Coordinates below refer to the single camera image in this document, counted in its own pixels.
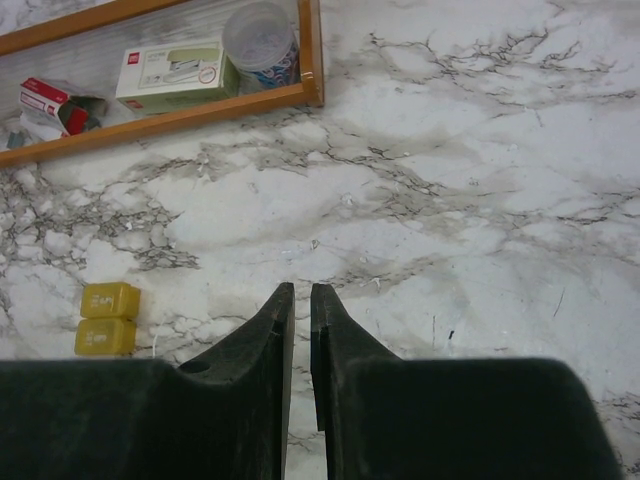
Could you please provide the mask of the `yellow weekly pill organizer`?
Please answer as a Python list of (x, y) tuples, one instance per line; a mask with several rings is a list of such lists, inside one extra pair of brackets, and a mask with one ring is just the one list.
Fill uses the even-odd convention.
[(126, 282), (88, 284), (82, 294), (74, 352), (79, 356), (125, 356), (136, 344), (141, 290)]

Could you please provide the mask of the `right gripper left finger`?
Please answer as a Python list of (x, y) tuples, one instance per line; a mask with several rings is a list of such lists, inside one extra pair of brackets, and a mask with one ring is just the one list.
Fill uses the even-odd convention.
[(5, 479), (280, 479), (295, 294), (283, 283), (242, 326), (180, 366), (5, 361)]

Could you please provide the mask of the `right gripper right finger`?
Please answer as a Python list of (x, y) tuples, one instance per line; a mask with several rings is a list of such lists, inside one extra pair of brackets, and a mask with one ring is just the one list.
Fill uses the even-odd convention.
[(544, 358), (403, 360), (311, 291), (311, 373), (332, 479), (618, 479), (593, 402)]

